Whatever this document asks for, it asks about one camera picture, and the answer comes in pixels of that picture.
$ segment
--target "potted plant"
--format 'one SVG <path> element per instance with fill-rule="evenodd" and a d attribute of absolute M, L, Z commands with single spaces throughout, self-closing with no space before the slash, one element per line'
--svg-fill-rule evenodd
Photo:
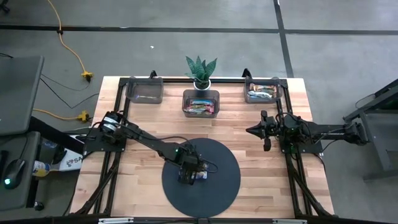
<path fill-rule="evenodd" d="M 186 76 L 193 79 L 193 86 L 195 89 L 208 90 L 211 86 L 209 78 L 216 68 L 217 58 L 206 65 L 206 60 L 201 61 L 199 56 L 196 63 L 189 57 L 185 57 L 187 58 L 188 66 L 191 70 L 191 73 L 186 73 Z"/>

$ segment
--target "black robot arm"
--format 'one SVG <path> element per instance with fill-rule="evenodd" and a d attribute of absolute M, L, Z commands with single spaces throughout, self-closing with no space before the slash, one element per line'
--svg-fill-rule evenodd
<path fill-rule="evenodd" d="M 164 142 L 162 139 L 143 131 L 138 125 L 129 122 L 122 114 L 115 111 L 105 114 L 98 129 L 102 134 L 102 140 L 108 144 L 118 144 L 124 138 L 128 138 L 155 150 L 165 161 L 180 167 L 178 181 L 184 184 L 192 185 L 196 173 L 206 171 L 209 165 L 198 155 L 195 146 L 190 144 L 189 141 L 184 145 L 176 142 Z"/>
<path fill-rule="evenodd" d="M 342 125 L 316 124 L 303 120 L 299 116 L 284 113 L 275 118 L 268 117 L 266 111 L 261 111 L 261 121 L 256 126 L 247 128 L 248 133 L 264 139 L 264 150 L 271 149 L 270 136 L 275 136 L 284 144 L 290 144 L 296 148 L 303 148 L 318 144 L 320 140 L 345 140 L 351 144 L 364 145 L 367 143 L 362 124 L 349 123 Z"/>

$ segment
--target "white pot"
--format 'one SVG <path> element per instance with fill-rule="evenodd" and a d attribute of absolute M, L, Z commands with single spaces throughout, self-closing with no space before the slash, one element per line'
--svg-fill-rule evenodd
<path fill-rule="evenodd" d="M 209 85 L 208 85 L 208 87 L 207 87 L 207 88 L 205 88 L 204 90 L 208 90 L 208 89 L 210 89 L 210 86 L 211 86 L 211 81 L 209 80 Z M 193 87 L 194 87 L 196 90 L 201 90 L 201 89 L 197 88 L 197 85 L 196 85 L 196 83 L 195 83 L 195 82 L 193 82 Z"/>

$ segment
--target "computer mouse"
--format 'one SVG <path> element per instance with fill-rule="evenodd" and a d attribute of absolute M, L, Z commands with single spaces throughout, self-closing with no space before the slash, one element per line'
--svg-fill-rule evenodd
<path fill-rule="evenodd" d="M 22 180 L 22 173 L 25 168 L 25 160 L 15 159 L 11 161 L 4 172 L 4 187 L 14 189 L 18 187 Z"/>

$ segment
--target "gray floor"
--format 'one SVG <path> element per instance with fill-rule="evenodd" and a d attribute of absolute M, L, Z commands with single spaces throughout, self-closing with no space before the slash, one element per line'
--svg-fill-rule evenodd
<path fill-rule="evenodd" d="M 271 0 L 53 0 L 65 25 L 131 27 L 277 28 Z M 398 3 L 393 0 L 280 0 L 287 29 L 397 30 Z M 13 0 L 12 12 L 0 13 L 2 24 L 57 25 L 45 0 Z M 179 32 L 66 32 L 65 42 L 95 77 L 83 92 L 51 86 L 71 105 L 100 89 L 105 75 L 182 75 L 186 55 L 218 58 L 214 75 L 238 77 L 249 68 L 256 77 L 286 77 L 278 34 Z M 288 35 L 295 77 L 305 80 L 313 119 L 343 122 L 354 103 L 398 78 L 398 36 Z M 53 31 L 0 30 L 0 52 L 15 57 L 43 55 L 43 74 L 65 85 L 83 88 L 76 58 Z M 70 110 L 40 84 L 35 107 L 64 116 L 81 110 L 91 114 L 96 98 Z M 86 126 L 35 114 L 61 130 Z M 364 183 L 362 176 L 378 171 L 370 147 L 336 142 L 325 153 L 326 174 L 335 213 L 341 217 L 397 222 L 398 179 Z M 44 211 L 14 211 L 0 219 L 61 215 L 76 174 L 53 175 L 40 184 Z"/>

